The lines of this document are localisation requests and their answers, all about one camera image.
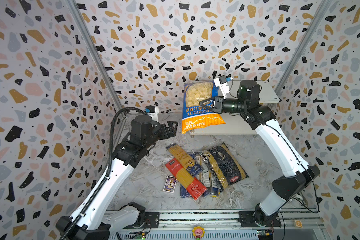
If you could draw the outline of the blue orange orecchiette pasta bag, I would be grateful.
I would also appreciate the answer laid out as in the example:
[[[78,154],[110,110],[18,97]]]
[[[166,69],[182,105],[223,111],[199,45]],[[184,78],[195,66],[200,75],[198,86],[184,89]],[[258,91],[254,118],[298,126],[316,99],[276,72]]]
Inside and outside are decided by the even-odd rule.
[[[218,96],[213,82],[188,83],[184,86],[182,133],[225,123],[220,114],[211,111]]]

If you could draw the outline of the yellow blue spaghetti packet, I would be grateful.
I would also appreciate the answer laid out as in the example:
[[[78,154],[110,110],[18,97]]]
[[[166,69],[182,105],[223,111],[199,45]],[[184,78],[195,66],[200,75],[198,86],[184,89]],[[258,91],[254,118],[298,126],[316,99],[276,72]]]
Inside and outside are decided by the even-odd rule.
[[[166,149],[191,176],[195,177],[202,172],[203,167],[199,164],[199,161],[195,160],[196,155],[194,153],[187,153],[178,144],[171,144]]]

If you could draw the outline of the dark blue penne pasta bag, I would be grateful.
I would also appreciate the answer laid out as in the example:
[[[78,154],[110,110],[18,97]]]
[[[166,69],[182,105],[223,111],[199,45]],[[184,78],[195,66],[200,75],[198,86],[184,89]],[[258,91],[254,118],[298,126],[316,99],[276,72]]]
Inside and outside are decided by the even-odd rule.
[[[225,143],[200,152],[200,156],[217,181],[220,193],[248,177]]]

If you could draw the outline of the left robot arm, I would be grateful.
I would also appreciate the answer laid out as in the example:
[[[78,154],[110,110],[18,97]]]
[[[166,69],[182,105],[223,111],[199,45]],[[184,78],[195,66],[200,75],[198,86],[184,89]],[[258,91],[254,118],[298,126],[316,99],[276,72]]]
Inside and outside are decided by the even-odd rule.
[[[106,210],[123,182],[160,140],[177,134],[178,122],[158,122],[156,117],[139,115],[131,121],[131,130],[116,147],[104,174],[84,202],[69,216],[61,217],[56,228],[62,240],[107,240],[125,227],[143,225],[145,208],[129,203],[106,215]]]

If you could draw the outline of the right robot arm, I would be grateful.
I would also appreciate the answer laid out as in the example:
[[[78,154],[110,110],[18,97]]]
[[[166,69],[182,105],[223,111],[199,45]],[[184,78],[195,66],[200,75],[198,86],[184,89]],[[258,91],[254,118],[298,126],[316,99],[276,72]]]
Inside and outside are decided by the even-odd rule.
[[[287,202],[314,183],[320,170],[301,157],[283,133],[272,110],[260,104],[262,86],[252,80],[240,81],[236,98],[228,98],[231,80],[226,76],[214,79],[222,95],[201,101],[200,106],[216,114],[239,115],[264,140],[278,161],[283,176],[272,182],[272,190],[256,205],[250,218],[251,222],[265,227]]]

